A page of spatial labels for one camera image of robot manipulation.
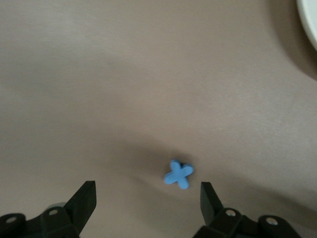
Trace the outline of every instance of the white plate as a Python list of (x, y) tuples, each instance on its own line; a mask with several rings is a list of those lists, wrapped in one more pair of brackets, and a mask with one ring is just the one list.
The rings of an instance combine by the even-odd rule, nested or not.
[(297, 0), (297, 6), (304, 30), (317, 50), (317, 0)]

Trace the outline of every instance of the blue toy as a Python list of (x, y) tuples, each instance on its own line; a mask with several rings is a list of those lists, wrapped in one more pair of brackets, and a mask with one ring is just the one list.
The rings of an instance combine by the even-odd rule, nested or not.
[(172, 160), (170, 162), (170, 169), (172, 171), (165, 175), (165, 183), (172, 184), (177, 182), (181, 189), (187, 189), (189, 187), (189, 183), (186, 176), (191, 175), (194, 172), (193, 166), (190, 164), (182, 166), (178, 160)]

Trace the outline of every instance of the beige table surface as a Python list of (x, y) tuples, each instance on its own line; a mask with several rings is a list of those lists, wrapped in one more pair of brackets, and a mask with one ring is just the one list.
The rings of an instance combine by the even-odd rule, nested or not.
[[(191, 238), (200, 182), (317, 237), (317, 52), (291, 0), (0, 1), (0, 214), (95, 180), (81, 237)], [(192, 163), (190, 188), (165, 185)]]

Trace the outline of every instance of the black mechanical part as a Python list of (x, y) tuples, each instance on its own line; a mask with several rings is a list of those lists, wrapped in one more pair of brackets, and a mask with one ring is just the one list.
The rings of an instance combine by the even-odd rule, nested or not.
[(86, 181), (64, 207), (53, 207), (29, 221), (20, 213), (0, 217), (0, 238), (79, 238), (96, 207), (95, 181)]
[(201, 211), (206, 225), (194, 238), (301, 238), (283, 218), (265, 215), (255, 222), (224, 208), (210, 182), (201, 184)]

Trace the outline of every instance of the blue object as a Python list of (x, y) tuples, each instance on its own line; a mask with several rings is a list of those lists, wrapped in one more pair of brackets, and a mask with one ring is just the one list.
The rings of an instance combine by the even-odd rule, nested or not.
[(194, 172), (193, 166), (190, 164), (181, 166), (178, 160), (172, 160), (170, 162), (170, 169), (172, 171), (165, 175), (165, 183), (172, 184), (177, 182), (181, 189), (187, 189), (189, 187), (189, 183), (186, 177)]

